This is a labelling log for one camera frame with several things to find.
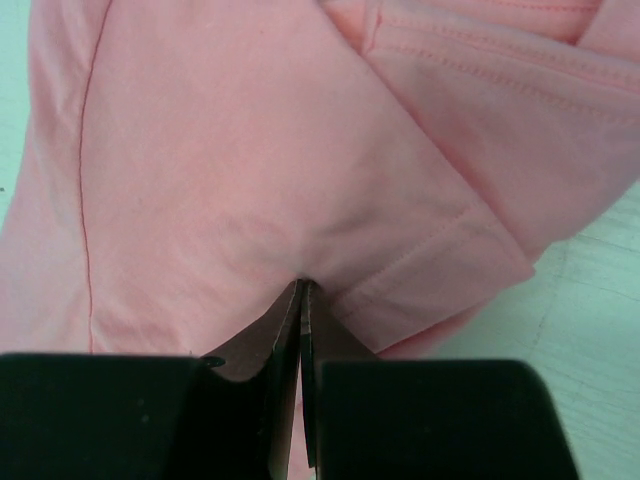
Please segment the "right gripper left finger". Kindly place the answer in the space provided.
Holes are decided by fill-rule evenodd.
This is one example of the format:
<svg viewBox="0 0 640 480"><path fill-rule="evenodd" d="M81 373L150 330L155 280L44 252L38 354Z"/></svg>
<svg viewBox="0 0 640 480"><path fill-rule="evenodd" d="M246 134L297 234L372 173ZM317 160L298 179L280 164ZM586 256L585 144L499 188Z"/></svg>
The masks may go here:
<svg viewBox="0 0 640 480"><path fill-rule="evenodd" d="M195 356L8 353L5 479L283 479L303 285Z"/></svg>

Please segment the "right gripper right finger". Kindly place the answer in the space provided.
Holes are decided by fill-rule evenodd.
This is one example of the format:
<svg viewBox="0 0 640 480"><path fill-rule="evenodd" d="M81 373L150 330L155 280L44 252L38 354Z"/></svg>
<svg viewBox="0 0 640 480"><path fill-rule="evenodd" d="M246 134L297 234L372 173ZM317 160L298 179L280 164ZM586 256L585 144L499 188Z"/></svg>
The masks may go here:
<svg viewBox="0 0 640 480"><path fill-rule="evenodd" d="M301 300L303 418L320 479L574 479L551 395L507 359L383 360Z"/></svg>

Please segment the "pink t shirt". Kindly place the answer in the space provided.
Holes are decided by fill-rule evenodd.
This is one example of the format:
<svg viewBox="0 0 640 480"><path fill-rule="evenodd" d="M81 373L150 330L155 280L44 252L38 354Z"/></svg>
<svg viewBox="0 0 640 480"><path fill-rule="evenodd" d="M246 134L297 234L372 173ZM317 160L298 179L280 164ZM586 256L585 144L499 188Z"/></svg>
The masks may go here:
<svg viewBox="0 0 640 480"><path fill-rule="evenodd" d="M3 351L204 354L294 280L413 357L639 177L635 1L35 1Z"/></svg>

